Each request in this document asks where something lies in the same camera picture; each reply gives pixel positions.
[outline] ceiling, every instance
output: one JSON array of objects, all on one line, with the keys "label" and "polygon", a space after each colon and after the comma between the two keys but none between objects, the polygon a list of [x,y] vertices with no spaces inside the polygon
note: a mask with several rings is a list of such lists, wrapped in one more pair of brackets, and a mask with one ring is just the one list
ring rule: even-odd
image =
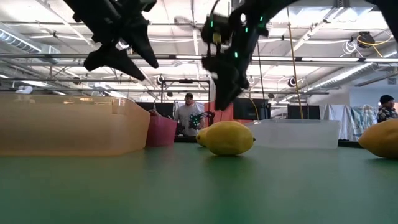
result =
[{"label": "ceiling", "polygon": [[[99,47],[91,41],[92,33],[84,24],[77,24],[73,19],[73,11],[62,0],[48,0],[48,7],[40,4],[41,0],[2,0],[0,1],[0,22],[7,25],[18,34],[22,34],[32,43],[51,45],[63,54],[88,54]],[[150,12],[143,13],[144,17],[152,23],[148,29],[148,35],[155,54],[175,55],[202,55],[206,53],[206,45],[200,39],[200,33],[193,30],[186,24],[176,24],[176,17],[184,17],[188,20],[195,18],[198,24],[204,23],[214,1],[195,0],[193,7],[191,1],[182,0],[158,0]],[[227,15],[230,12],[230,1],[220,1],[216,7],[216,13]],[[292,23],[292,40],[297,45],[299,40],[304,38],[302,44],[297,45],[294,51],[296,57],[368,57],[375,54],[373,48],[361,49],[348,45],[351,37],[358,36],[359,31],[369,31],[376,41],[385,41],[391,36],[383,16],[378,11],[372,11],[371,7],[349,10],[336,17],[330,23],[323,24],[321,21],[330,12],[332,7],[292,7],[290,8],[290,21]],[[270,36],[268,39],[259,40],[261,56],[289,56],[290,42],[289,30],[287,28],[287,11],[283,10],[271,20],[269,27]],[[391,39],[385,44],[379,45],[378,49],[388,48],[394,44]],[[22,53],[18,49],[7,46],[0,42],[0,53]],[[61,59],[59,65],[52,68],[48,63],[42,63],[32,59],[14,59],[14,62],[28,66],[38,71],[39,75],[48,77],[56,73],[56,78],[86,77],[89,79],[112,80],[117,78],[127,79],[127,75],[120,76],[120,72],[110,68],[99,68],[88,72],[82,67],[81,60]],[[135,60],[142,71],[149,77],[149,80],[137,83],[110,83],[107,88],[114,89],[135,89],[135,90],[156,90],[160,86],[156,79],[162,75],[166,79],[178,80],[190,78],[195,80],[208,80],[209,73],[201,68],[199,62],[178,60],[159,60],[160,67],[154,69],[146,65],[142,60]],[[305,83],[313,83],[320,80],[341,68],[339,65],[305,64],[296,67],[297,78]],[[289,63],[264,63],[250,65],[247,70],[252,90],[261,90],[260,74],[263,76],[263,86],[267,91],[287,90],[287,80],[294,74],[294,68]],[[93,85],[82,83],[71,85],[63,83],[69,88],[89,88]],[[175,90],[173,97],[165,96],[170,100],[181,100],[183,93],[179,90],[207,90],[206,83],[202,85],[174,83],[168,87]],[[147,93],[129,93],[134,100],[154,100],[158,94],[148,95]],[[205,100],[206,93],[197,93],[195,98]]]}]

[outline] clear plastic bin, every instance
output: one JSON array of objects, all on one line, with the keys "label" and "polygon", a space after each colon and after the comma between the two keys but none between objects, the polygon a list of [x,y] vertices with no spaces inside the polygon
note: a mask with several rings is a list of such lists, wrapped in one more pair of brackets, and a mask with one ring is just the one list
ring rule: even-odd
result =
[{"label": "clear plastic bin", "polygon": [[265,119],[245,124],[254,145],[283,149],[336,149],[339,121]]}]

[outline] man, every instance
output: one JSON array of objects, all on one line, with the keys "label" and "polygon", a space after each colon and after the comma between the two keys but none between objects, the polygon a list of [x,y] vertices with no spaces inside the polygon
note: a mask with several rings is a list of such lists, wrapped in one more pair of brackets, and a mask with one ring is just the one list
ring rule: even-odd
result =
[{"label": "man", "polygon": [[377,114],[377,122],[387,121],[388,119],[398,118],[396,109],[394,108],[394,98],[390,95],[380,97],[379,113]]},{"label": "man", "polygon": [[[179,107],[174,113],[174,120],[184,127],[184,136],[192,137],[197,135],[197,130],[189,127],[190,116],[192,114],[198,115],[200,114],[200,111],[195,107],[192,93],[187,93],[185,95],[185,105]],[[201,129],[204,126],[205,122],[201,120],[198,129]]]}]

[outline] green table surface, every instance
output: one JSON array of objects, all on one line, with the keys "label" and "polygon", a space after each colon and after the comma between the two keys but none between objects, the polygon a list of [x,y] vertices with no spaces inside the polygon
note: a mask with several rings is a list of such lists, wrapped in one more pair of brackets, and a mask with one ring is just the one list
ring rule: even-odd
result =
[{"label": "green table surface", "polygon": [[0,157],[0,223],[398,223],[398,161],[364,149]]}]

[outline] pink basket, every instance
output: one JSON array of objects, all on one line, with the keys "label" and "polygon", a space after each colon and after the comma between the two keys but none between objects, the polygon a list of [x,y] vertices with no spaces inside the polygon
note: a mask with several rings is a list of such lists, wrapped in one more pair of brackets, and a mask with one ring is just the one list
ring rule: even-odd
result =
[{"label": "pink basket", "polygon": [[177,122],[162,116],[151,116],[146,147],[171,146],[174,144]]}]

